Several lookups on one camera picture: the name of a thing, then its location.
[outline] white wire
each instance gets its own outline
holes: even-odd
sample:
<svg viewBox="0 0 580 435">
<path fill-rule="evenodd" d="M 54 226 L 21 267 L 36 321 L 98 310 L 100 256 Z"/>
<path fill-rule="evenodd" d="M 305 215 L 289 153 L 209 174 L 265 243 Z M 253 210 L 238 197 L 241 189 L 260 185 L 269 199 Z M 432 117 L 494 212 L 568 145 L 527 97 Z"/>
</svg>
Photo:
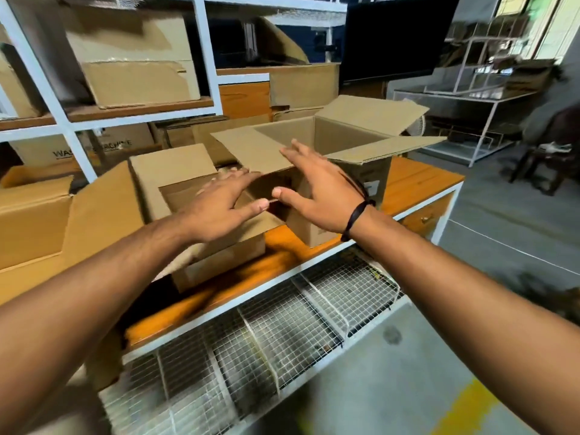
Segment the white wire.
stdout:
<svg viewBox="0 0 580 435">
<path fill-rule="evenodd" d="M 509 248 L 510 248 L 510 249 L 512 249 L 512 250 L 515 250 L 515 251 L 517 251 L 517 252 L 520 252 L 520 253 L 522 253 L 523 255 L 531 256 L 532 258 L 536 258 L 537 260 L 539 260 L 539 261 L 542 261 L 542 262 L 544 262 L 544 263 L 547 263 L 547 264 L 550 264 L 551 266 L 558 267 L 558 269 L 566 270 L 566 271 L 569 271 L 570 273 L 573 273 L 573 274 L 575 274 L 575 275 L 577 275 L 577 276 L 580 276 L 580 273 L 576 273 L 575 271 L 569 270 L 569 269 L 567 269 L 567 268 L 565 268 L 565 267 L 558 266 L 558 265 L 556 265 L 556 264 L 554 264 L 554 263 L 550 263 L 549 261 L 546 261 L 545 259 L 538 258 L 537 256 L 534 256 L 534 255 L 530 255 L 529 253 L 523 252 L 522 250 L 520 250 L 520 249 L 517 249 L 517 248 L 515 248 L 515 247 L 511 247 L 511 246 L 509 246 L 509 245 L 507 245 L 507 244 L 505 244 L 505 243 L 503 243 L 503 242 L 501 242 L 501 241 L 495 240 L 494 238 L 488 237 L 487 235 L 484 235 L 483 233 L 479 233 L 479 232 L 478 232 L 478 231 L 476 231 L 476 230 L 473 230 L 473 229 L 471 229 L 471 228 L 469 228 L 469 227 L 467 227 L 467 226 L 464 226 L 464 225 L 462 225 L 461 223 L 458 223 L 458 222 L 457 222 L 457 221 L 455 221 L 455 220 L 452 220 L 452 219 L 450 219 L 450 221 L 451 221 L 452 223 L 455 223 L 455 224 L 457 224 L 457 225 L 461 226 L 461 227 L 464 227 L 464 228 L 466 228 L 467 230 L 470 230 L 470 231 L 471 231 L 471 232 L 473 232 L 473 233 L 476 233 L 477 235 L 481 235 L 481 236 L 483 236 L 483 237 L 487 238 L 488 240 L 495 241 L 495 242 L 497 242 L 498 244 L 501 244 L 502 246 L 509 247 Z"/>
</svg>

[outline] person's left hand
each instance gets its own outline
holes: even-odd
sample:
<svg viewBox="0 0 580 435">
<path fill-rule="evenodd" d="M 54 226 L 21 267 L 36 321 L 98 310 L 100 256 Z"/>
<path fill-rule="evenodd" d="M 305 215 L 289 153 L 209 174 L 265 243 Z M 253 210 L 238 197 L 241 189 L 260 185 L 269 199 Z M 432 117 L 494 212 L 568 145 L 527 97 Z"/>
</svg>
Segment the person's left hand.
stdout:
<svg viewBox="0 0 580 435">
<path fill-rule="evenodd" d="M 266 198 L 234 209 L 243 190 L 260 175 L 259 172 L 250 173 L 246 168 L 238 170 L 234 167 L 207 182 L 191 203 L 176 214 L 187 229 L 191 243 L 216 240 L 264 212 L 269 205 Z"/>
</svg>

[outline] white label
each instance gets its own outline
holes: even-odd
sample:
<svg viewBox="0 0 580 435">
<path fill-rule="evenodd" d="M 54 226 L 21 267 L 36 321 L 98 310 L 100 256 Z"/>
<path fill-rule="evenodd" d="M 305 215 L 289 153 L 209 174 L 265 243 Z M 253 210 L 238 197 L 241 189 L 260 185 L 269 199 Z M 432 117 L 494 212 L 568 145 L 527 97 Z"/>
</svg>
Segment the white label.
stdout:
<svg viewBox="0 0 580 435">
<path fill-rule="evenodd" d="M 379 190 L 380 182 L 381 182 L 380 180 L 375 180 L 374 182 L 364 182 L 364 187 L 368 192 L 369 197 L 376 195 L 377 191 Z"/>
</svg>

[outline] person's right hand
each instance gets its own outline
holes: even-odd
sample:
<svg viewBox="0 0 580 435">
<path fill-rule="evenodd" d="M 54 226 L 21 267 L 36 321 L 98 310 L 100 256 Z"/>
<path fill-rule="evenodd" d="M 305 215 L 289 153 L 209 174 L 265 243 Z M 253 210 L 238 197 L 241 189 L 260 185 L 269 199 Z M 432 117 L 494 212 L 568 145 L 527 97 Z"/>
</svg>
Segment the person's right hand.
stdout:
<svg viewBox="0 0 580 435">
<path fill-rule="evenodd" d="M 364 201 L 360 192 L 340 167 L 296 140 L 280 152 L 297 167 L 310 183 L 312 198 L 283 187 L 272 190 L 272 197 L 292 206 L 316 226 L 343 233 L 355 208 Z"/>
</svg>

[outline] black screen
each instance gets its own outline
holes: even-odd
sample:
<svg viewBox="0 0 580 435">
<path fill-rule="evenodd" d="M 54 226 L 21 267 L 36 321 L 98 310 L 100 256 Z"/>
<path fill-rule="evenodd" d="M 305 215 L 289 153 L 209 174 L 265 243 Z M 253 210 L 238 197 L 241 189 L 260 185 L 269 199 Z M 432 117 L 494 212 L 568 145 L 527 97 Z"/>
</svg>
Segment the black screen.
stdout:
<svg viewBox="0 0 580 435">
<path fill-rule="evenodd" d="M 459 0 L 392 0 L 348 6 L 340 83 L 430 75 Z"/>
</svg>

